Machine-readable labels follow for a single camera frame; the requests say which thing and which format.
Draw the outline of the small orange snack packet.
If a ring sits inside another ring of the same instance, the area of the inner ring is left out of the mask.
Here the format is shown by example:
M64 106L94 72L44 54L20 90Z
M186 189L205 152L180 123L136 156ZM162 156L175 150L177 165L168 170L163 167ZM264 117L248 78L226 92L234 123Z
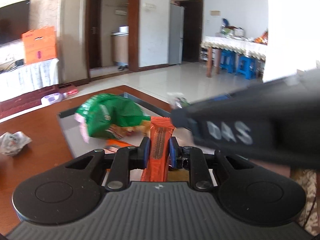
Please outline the small orange snack packet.
M105 154L114 154L120 148L131 147L131 144L127 142L115 140L115 139L107 139L106 145L103 147Z

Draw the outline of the long orange snack bar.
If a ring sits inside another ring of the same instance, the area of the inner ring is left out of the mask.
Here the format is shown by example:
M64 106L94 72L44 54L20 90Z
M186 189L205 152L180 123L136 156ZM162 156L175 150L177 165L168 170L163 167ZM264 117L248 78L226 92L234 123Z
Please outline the long orange snack bar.
M169 140L174 132L169 118L152 116L150 124L150 153L140 181L166 182L169 169Z

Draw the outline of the green striped snack bag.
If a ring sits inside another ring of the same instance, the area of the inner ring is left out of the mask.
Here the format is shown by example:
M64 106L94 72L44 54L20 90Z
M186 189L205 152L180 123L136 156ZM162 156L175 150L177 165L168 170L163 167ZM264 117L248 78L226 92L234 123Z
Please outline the green striped snack bag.
M98 94L75 112L84 142L91 138L122 139L133 133L150 135L151 116L131 99L114 94Z

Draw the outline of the grey clear peanut packet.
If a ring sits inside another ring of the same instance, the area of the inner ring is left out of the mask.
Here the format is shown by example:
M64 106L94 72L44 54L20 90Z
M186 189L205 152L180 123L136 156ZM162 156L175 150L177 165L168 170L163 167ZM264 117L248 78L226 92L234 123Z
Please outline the grey clear peanut packet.
M13 134L6 132L0 137L0 153L10 157L15 156L30 142L32 139L21 131Z

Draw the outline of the green shrimp chips bag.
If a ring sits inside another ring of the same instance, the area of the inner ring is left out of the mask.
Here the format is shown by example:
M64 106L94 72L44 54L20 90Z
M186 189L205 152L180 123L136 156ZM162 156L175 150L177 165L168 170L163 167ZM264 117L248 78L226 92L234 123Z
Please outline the green shrimp chips bag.
M170 93L167 93L167 96L168 96L168 102L172 109L184 108L190 105L190 103L184 97L183 93L170 92Z

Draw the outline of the dark grey shallow box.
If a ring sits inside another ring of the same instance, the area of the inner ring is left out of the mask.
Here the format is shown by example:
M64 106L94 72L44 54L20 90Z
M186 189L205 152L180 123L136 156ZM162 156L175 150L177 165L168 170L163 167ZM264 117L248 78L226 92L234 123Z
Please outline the dark grey shallow box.
M139 147L134 147L133 160L118 158L110 167L111 178L106 188L119 191L127 187L125 176L131 169L141 170L140 181L176 181L177 160L182 151L172 136L174 125L167 116L149 116L146 105L132 98L113 94L98 94L79 107L60 113L60 124L74 157L96 148L105 154L129 147L132 137Z

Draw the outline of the blue plastic stool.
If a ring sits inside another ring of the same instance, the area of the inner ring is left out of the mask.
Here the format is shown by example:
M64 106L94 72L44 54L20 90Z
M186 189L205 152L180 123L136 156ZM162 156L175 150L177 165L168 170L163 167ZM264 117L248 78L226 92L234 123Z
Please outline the blue plastic stool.
M236 75L242 74L248 80L256 77L256 62L253 57L246 57L241 55L239 57L238 66L236 68Z
M236 53L231 50L221 51L220 68L226 69L228 73L235 71L235 57Z

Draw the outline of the cream lace tablecloth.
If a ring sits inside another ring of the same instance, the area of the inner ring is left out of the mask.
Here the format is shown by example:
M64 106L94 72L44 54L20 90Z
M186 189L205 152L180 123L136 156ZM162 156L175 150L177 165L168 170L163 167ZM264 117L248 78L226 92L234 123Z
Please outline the cream lace tablecloth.
M205 36L201 42L201 47L230 50L263 61L265 61L267 55L267 45L234 38Z

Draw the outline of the red floor mat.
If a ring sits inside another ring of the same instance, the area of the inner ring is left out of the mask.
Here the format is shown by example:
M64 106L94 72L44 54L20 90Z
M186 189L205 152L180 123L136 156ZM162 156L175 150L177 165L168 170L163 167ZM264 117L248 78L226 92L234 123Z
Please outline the red floor mat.
M64 97L73 96L78 94L79 90L74 85L63 86L59 88L59 93L61 93Z

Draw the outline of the pair of slippers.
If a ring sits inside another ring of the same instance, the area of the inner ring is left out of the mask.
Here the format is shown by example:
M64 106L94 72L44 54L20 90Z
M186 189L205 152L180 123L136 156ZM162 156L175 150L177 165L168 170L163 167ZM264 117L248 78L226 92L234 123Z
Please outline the pair of slippers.
M119 67L118 67L118 71L119 71L119 72L125 71L125 70L127 70L127 69L128 69L128 66L127 66L127 65L125 65L125 66L119 66Z

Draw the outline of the wooden dining table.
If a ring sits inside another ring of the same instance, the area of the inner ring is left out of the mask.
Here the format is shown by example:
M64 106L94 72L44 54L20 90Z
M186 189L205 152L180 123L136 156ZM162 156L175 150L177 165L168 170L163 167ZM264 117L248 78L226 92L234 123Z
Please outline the wooden dining table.
M206 56L206 58L204 58L204 60L206 61L206 64L207 64L207 73L206 73L207 77L211 77L213 70L215 70L215 72L217 74L219 74L219 72L221 70L225 70L227 72L226 69L221 69L220 68L221 51L222 51L222 49L213 49L212 47L209 47L209 48L203 48L202 47L201 48L201 55ZM230 73L230 74L235 74L236 68L238 66L239 57L241 55L242 54L236 53L235 71L233 73ZM255 58L255 62L256 62L256 68L257 68L256 77L255 78L258 78L260 76L263 76L265 61Z

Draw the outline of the purple detergent bottle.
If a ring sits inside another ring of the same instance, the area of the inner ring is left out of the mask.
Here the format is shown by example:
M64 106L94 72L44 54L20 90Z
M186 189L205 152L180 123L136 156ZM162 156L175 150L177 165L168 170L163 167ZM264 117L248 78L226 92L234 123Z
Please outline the purple detergent bottle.
M67 97L67 93L53 93L41 98L41 104L44 106L53 105L63 101Z

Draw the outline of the wooden kitchen counter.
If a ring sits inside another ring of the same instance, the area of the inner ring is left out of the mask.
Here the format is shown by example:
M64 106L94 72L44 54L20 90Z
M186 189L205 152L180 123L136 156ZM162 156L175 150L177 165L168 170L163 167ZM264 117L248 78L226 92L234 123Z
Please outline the wooden kitchen counter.
M111 56L116 64L126 65L129 63L129 35L118 33L111 36Z

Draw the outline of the white patterned cabinet cloth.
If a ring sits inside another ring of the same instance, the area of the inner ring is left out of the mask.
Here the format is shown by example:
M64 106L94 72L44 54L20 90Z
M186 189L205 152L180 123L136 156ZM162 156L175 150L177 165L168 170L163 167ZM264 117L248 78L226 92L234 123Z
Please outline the white patterned cabinet cloth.
M51 59L1 74L1 102L59 84L58 59Z

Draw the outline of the red wooden tv cabinet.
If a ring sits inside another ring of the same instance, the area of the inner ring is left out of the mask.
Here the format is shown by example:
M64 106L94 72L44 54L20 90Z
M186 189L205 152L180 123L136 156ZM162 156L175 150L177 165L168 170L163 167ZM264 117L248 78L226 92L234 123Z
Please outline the red wooden tv cabinet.
M20 96L1 102L1 116L3 119L7 116L21 112L32 107L41 105L41 99L49 94L57 93L58 85L44 87L29 93L24 93Z

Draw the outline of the silver refrigerator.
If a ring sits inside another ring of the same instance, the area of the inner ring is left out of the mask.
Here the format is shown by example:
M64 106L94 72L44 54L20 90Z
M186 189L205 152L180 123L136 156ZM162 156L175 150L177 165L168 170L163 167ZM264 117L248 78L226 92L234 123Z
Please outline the silver refrigerator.
M169 65L182 63L184 7L170 5Z

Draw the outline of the orange gift box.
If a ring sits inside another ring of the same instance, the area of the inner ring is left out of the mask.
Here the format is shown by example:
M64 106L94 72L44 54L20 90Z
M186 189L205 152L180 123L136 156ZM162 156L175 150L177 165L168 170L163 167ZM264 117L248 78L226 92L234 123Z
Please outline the orange gift box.
M24 45L25 64L57 58L56 32L53 26L23 33L22 42Z

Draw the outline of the black set-top box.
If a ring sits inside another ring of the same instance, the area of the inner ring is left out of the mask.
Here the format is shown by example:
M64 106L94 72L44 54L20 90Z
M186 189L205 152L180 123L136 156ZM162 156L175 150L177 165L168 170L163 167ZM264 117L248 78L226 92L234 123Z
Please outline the black set-top box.
M19 66L22 66L22 65L24 65L24 59L17 60L17 61L15 62L15 66L16 66L16 67L19 67Z

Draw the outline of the black wall television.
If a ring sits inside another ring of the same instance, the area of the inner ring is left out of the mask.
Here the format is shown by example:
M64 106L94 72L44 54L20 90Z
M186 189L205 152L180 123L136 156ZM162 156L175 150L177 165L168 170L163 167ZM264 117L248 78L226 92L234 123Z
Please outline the black wall television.
M31 0L24 0L0 9L0 44L21 39L29 31L29 12Z

